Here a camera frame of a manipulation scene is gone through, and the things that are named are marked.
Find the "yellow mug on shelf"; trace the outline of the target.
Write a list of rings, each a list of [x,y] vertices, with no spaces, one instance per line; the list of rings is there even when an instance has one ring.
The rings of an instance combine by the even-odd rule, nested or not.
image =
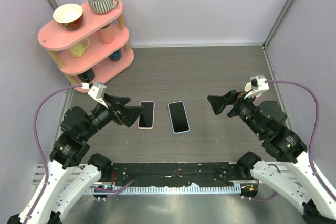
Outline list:
[[[90,39],[85,38],[84,40],[71,46],[68,50],[73,57],[80,58],[86,53],[86,49],[89,46],[90,46]]]

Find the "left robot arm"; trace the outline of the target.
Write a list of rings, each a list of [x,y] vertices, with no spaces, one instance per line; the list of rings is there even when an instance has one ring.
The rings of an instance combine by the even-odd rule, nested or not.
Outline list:
[[[111,177],[112,162],[93,154],[81,174],[64,187],[88,152],[87,142],[92,136],[110,122],[131,127],[137,121],[145,108],[129,106],[130,100],[105,94],[90,114],[79,106],[67,110],[61,123],[62,135],[54,143],[42,182],[26,208],[11,216],[8,223],[62,223],[92,184]]]

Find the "pink three-tier shelf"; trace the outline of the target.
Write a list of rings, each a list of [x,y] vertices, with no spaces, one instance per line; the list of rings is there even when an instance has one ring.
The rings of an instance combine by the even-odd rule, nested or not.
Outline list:
[[[87,2],[81,6],[84,20],[79,29],[67,31],[52,20],[40,29],[38,41],[71,84],[78,85],[80,74],[88,70],[95,82],[107,83],[134,61],[123,4],[107,14],[94,13]]]

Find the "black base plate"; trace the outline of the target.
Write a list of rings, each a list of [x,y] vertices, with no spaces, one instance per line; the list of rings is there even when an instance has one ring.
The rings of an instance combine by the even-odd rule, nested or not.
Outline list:
[[[100,181],[113,178],[116,186],[132,187],[200,187],[230,186],[234,181],[254,181],[241,165],[229,162],[207,163],[114,163],[99,164]]]

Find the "pink mug on table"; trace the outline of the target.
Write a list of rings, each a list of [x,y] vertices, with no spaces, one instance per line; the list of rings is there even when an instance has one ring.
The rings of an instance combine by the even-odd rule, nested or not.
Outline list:
[[[262,93],[253,89],[250,82],[245,85],[245,92],[248,94],[249,98],[258,98],[262,95]]]

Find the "black cup on shelf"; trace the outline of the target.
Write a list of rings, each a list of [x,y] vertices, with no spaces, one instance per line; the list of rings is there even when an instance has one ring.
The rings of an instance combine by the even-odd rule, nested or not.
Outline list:
[[[95,72],[92,68],[78,75],[78,78],[81,82],[91,83],[95,78]]]

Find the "grey striped mug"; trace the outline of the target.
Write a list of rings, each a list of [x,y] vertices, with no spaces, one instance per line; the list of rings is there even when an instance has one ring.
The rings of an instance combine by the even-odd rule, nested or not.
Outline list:
[[[119,0],[88,0],[88,3],[96,14],[106,14],[119,5]]]

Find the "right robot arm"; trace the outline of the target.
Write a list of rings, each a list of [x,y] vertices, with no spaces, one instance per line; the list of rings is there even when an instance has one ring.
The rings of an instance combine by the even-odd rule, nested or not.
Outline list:
[[[335,200],[318,182],[309,162],[307,146],[285,126],[287,115],[276,101],[263,101],[256,106],[254,98],[236,90],[230,90],[223,96],[209,95],[207,100],[216,115],[232,106],[227,116],[240,117],[262,141],[265,151],[281,162],[297,182],[273,170],[253,152],[247,152],[237,161],[239,177],[252,177],[265,183],[295,206],[305,223],[335,223]]]

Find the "blue cup on shelf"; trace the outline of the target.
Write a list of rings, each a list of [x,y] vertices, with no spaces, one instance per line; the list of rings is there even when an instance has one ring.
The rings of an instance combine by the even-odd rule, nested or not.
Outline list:
[[[113,52],[109,58],[112,60],[112,61],[119,61],[122,57],[122,51],[121,49],[118,49],[117,51]]]

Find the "red white bowl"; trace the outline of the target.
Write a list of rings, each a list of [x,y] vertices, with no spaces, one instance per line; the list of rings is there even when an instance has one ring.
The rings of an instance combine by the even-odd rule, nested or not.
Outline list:
[[[64,4],[54,11],[53,19],[66,30],[77,30],[83,24],[83,9],[78,4]]]

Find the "pink cup on shelf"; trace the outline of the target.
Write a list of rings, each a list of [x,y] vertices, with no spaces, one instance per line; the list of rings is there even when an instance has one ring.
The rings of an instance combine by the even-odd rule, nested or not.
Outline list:
[[[97,30],[97,35],[104,44],[110,44],[115,39],[115,32],[113,30],[112,24],[109,23],[103,26],[101,29]]]

